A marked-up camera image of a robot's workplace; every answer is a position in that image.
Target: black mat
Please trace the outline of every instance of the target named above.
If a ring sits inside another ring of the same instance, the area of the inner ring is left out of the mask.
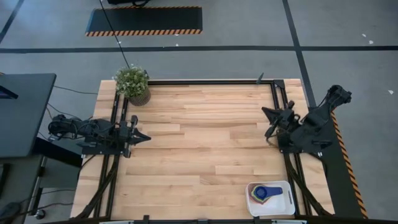
[[[201,34],[203,29],[200,6],[126,6],[105,11],[114,33],[103,10],[95,9],[91,14],[86,36]]]

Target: black desk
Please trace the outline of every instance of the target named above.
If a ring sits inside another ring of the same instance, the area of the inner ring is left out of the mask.
[[[42,189],[36,183],[44,157],[81,166],[79,154],[37,138],[55,78],[55,74],[0,75],[0,85],[18,95],[18,99],[0,99],[0,163],[10,164],[0,207],[38,195],[30,207],[37,209]],[[28,210],[29,203],[22,204],[21,212]],[[14,223],[24,219],[20,216]]]

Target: gray floor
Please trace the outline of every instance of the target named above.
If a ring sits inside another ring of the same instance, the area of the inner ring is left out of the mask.
[[[17,0],[0,0],[0,28]],[[398,45],[398,1],[289,0],[302,46]],[[120,37],[123,47],[205,45],[292,46],[280,0],[153,0],[151,6],[203,7],[202,35]],[[85,37],[98,0],[25,0],[2,49],[117,47],[114,37]],[[304,52],[315,98],[319,103],[332,84],[353,92],[353,100],[336,110],[370,218],[398,220],[398,52]],[[129,63],[147,69],[152,78],[301,78],[295,52],[210,51],[128,52]],[[56,73],[56,84],[97,91],[125,66],[120,53],[0,54],[5,73]],[[81,118],[92,115],[95,96],[55,89],[50,103]],[[47,134],[46,115],[40,132]],[[46,187],[74,188],[77,170],[54,161]],[[42,204],[73,201],[73,192],[44,195]],[[70,207],[47,209],[41,222],[65,220]],[[27,223],[37,223],[28,218]]]

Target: wooden table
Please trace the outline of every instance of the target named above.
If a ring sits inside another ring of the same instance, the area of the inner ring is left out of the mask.
[[[308,109],[300,80],[284,81],[288,100],[303,117]],[[101,82],[95,118],[110,119],[115,86]],[[269,85],[157,85],[150,91],[148,104],[128,106],[126,119],[137,115],[139,130],[152,140],[121,158],[112,220],[252,218],[247,184],[287,180],[283,155],[264,139],[269,122],[261,107],[274,107]],[[301,159],[307,187],[333,213],[321,162],[306,154]],[[96,192],[102,161],[96,156],[81,171],[72,217]],[[301,206],[299,190],[297,197]]]

